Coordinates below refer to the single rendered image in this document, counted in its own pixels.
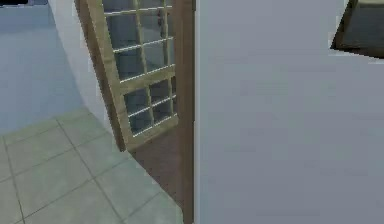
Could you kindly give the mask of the wooden glass-paned room door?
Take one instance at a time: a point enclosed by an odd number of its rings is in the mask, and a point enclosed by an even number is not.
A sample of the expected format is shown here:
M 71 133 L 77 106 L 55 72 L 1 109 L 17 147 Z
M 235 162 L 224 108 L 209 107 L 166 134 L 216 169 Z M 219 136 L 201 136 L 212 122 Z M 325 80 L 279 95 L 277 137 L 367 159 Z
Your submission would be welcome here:
M 132 152 L 193 111 L 194 0 L 74 0 L 117 148 Z

